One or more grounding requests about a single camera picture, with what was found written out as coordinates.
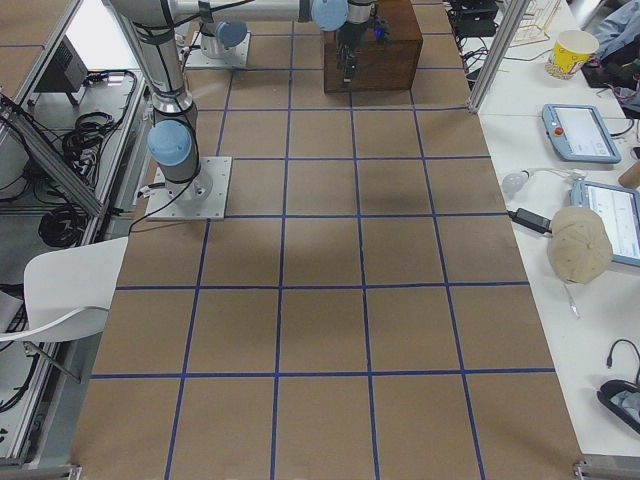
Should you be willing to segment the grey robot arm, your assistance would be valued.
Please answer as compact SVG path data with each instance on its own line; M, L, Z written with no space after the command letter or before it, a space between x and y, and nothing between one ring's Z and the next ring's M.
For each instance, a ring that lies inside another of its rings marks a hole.
M177 166L156 159L165 179L165 193L184 206L201 208L208 201L235 202L241 183L259 200L272 197L274 179L294 180L294 195L307 199L308 214L322 214L320 199L336 200L354 176L338 179L341 170L326 155L305 161L297 157L292 168L282 154L266 151L268 128L285 127L289 119L284 95L293 81L304 79L291 69L265 69L244 65L252 41L250 22L312 22L322 34L324 91L341 94L363 79L360 50L366 37L378 37L376 9L371 1L112 1L134 56L152 94L156 126L148 136L151 149L175 146L183 131L193 142L191 160ZM220 92L223 80L235 91L252 87L264 99L244 113L224 116L224 137L232 134L246 147L258 149L257 160L233 165L228 158L203 156L207 131L198 131L198 103Z
M243 21L214 21L200 24L200 49L209 59L220 59L239 46L248 34Z

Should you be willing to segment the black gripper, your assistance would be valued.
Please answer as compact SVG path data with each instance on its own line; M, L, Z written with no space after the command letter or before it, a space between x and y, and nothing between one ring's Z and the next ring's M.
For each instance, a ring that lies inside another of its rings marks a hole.
M351 83L355 78L358 58L354 50L363 43L368 30L373 31L378 44L390 42L389 24L379 15L373 15L361 24L346 22L337 30L338 68L342 72L343 83Z

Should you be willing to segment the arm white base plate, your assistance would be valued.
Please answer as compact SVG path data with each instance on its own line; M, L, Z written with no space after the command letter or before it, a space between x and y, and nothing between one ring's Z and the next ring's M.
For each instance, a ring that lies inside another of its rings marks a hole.
M226 213L232 158L200 158L200 172L184 193L184 186L169 182L156 168L154 182L163 183L149 194L145 214L152 221L223 220Z
M225 47L216 37L199 33L194 37L186 69L244 70L247 68L251 33L236 46Z

